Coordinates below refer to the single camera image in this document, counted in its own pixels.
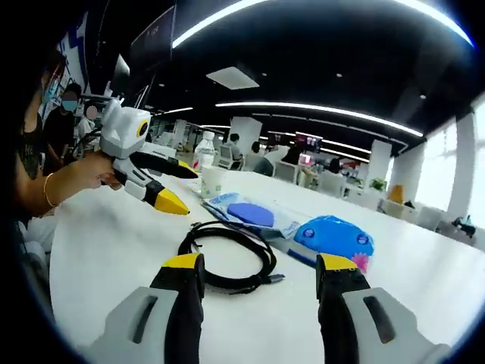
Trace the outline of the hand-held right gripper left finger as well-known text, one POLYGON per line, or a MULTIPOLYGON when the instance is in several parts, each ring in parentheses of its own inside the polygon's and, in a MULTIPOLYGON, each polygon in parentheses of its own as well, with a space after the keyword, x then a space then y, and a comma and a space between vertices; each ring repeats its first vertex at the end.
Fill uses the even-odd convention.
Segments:
POLYGON ((204 313, 201 253, 166 261, 149 287, 115 306, 87 348, 91 363, 198 363, 204 313))

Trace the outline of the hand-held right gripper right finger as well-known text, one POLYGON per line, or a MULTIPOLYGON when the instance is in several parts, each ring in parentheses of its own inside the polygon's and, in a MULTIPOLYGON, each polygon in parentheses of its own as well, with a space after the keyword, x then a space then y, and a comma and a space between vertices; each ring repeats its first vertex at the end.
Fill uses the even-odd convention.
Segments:
POLYGON ((316 296, 326 363, 444 363, 450 354, 419 332, 412 311, 370 287, 350 259, 317 254, 316 296))

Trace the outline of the person's left hand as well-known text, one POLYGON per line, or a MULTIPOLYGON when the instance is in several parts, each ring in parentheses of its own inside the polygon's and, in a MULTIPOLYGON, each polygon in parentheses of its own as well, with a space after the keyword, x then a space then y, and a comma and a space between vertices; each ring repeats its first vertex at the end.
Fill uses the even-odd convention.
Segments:
POLYGON ((114 175, 111 157, 102 151, 90 153, 79 160, 79 176, 83 189, 97 189, 106 185, 119 190, 122 186, 114 175))

